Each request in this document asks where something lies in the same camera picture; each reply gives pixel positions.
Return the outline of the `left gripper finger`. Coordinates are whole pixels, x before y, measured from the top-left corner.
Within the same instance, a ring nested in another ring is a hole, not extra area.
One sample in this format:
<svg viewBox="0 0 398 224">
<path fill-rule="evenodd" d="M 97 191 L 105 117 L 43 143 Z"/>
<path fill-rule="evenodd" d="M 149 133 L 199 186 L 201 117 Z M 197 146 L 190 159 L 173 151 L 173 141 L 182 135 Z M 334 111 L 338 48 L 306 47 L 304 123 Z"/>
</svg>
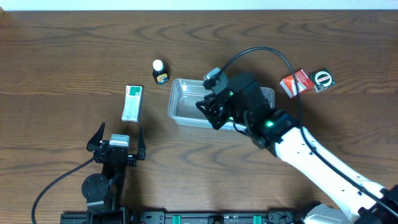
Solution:
<svg viewBox="0 0 398 224">
<path fill-rule="evenodd" d="M 105 122 L 102 122 L 97 132 L 91 137 L 86 145 L 86 150 L 89 152 L 95 152 L 101 148 L 101 141 L 103 139 L 105 129 Z"/>
<path fill-rule="evenodd" d="M 144 161 L 146 158 L 146 145 L 143 137 L 143 128 L 139 129 L 139 138 L 137 143 L 137 160 Z"/>
</svg>

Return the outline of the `dark green square box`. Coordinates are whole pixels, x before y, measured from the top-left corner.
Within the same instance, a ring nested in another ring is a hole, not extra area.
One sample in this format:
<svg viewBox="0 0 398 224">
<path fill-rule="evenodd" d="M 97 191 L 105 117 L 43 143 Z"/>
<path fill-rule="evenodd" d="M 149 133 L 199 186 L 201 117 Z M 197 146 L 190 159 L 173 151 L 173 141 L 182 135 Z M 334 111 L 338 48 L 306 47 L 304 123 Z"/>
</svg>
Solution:
<svg viewBox="0 0 398 224">
<path fill-rule="evenodd" d="M 310 79 L 314 84 L 315 91 L 321 92 L 335 85 L 335 80 L 331 72 L 327 68 L 323 68 L 310 75 Z"/>
</svg>

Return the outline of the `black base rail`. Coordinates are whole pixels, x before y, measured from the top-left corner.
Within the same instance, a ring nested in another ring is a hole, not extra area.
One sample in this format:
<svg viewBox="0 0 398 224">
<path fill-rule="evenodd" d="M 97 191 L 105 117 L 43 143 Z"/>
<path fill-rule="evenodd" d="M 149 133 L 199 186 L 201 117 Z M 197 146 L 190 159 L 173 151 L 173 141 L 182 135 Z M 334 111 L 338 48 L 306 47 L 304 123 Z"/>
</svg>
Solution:
<svg viewBox="0 0 398 224">
<path fill-rule="evenodd" d="M 127 207 L 102 212 L 67 212 L 60 224 L 286 224 L 298 223 L 291 211 L 205 213 L 137 212 Z"/>
</svg>

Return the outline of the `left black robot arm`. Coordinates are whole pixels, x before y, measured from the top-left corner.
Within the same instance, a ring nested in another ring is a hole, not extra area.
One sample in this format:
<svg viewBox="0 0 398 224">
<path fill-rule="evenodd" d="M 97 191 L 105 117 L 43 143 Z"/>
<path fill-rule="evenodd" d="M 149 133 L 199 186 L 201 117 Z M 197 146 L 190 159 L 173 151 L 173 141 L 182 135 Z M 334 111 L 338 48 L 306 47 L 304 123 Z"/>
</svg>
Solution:
<svg viewBox="0 0 398 224">
<path fill-rule="evenodd" d="M 105 124 L 102 123 L 86 145 L 87 151 L 93 153 L 94 161 L 103 166 L 102 171 L 88 176 L 81 186 L 88 210 L 94 213 L 120 207 L 126 168 L 135 167 L 137 161 L 143 161 L 146 158 L 142 128 L 139 130 L 135 154 L 129 153 L 130 137 L 128 135 L 112 134 L 111 139 L 104 140 L 104 129 Z"/>
</svg>

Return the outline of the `dark syrup bottle white cap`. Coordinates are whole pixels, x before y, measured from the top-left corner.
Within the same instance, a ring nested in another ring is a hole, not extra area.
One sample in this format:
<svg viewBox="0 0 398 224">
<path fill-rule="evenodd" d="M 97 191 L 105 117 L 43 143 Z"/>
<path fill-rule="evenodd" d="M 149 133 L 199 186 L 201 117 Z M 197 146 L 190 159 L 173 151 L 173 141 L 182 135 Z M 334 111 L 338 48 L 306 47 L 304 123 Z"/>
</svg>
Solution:
<svg viewBox="0 0 398 224">
<path fill-rule="evenodd" d="M 161 85 L 169 80 L 169 72 L 166 64 L 162 60 L 154 60 L 152 63 L 152 76 L 157 84 Z"/>
</svg>

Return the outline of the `red white medicine box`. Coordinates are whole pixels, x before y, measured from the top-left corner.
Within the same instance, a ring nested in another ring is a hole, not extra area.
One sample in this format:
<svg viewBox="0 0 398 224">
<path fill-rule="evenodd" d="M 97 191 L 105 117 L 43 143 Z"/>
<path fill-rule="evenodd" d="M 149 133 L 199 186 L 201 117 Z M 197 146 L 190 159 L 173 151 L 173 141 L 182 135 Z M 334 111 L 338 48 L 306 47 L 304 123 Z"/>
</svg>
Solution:
<svg viewBox="0 0 398 224">
<path fill-rule="evenodd" d="M 289 75 L 281 79 L 280 86 L 289 98 L 295 98 L 297 94 L 313 89 L 314 84 L 305 71 L 301 69 L 296 71 L 294 75 Z"/>
</svg>

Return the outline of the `clear plastic container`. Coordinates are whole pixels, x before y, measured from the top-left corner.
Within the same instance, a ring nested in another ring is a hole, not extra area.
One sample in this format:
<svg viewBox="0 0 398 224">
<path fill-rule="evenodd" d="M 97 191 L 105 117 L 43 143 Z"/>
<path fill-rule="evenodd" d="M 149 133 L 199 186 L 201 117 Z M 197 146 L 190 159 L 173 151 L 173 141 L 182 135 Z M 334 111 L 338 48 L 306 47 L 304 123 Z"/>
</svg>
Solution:
<svg viewBox="0 0 398 224">
<path fill-rule="evenodd" d="M 178 78 L 173 81 L 170 92 L 168 115 L 181 126 L 213 129 L 205 115 L 196 107 L 203 101 L 206 91 L 203 81 Z"/>
</svg>

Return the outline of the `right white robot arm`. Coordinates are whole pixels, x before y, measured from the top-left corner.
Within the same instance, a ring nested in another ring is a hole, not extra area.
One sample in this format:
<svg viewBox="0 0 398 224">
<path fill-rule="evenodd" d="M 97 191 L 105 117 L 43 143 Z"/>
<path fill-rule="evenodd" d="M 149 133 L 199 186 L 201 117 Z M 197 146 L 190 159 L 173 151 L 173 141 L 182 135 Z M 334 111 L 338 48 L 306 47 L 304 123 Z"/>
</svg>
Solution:
<svg viewBox="0 0 398 224">
<path fill-rule="evenodd" d="M 397 188 L 387 190 L 360 175 L 292 115 L 271 108 L 251 74 L 228 78 L 218 72 L 207 75 L 203 86 L 209 94 L 196 107 L 213 129 L 227 122 L 243 125 L 243 135 L 309 178 L 337 204 L 348 222 L 397 223 Z"/>
</svg>

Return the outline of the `green white medicine box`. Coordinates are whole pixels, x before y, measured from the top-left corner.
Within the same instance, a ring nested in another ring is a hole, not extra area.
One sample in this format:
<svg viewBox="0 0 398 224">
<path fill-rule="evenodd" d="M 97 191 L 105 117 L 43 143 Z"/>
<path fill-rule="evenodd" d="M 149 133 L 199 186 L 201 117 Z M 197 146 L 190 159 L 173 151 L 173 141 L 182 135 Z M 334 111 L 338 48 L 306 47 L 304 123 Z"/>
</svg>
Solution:
<svg viewBox="0 0 398 224">
<path fill-rule="evenodd" d="M 143 86 L 126 86 L 124 109 L 121 119 L 125 122 L 138 122 L 141 112 Z"/>
</svg>

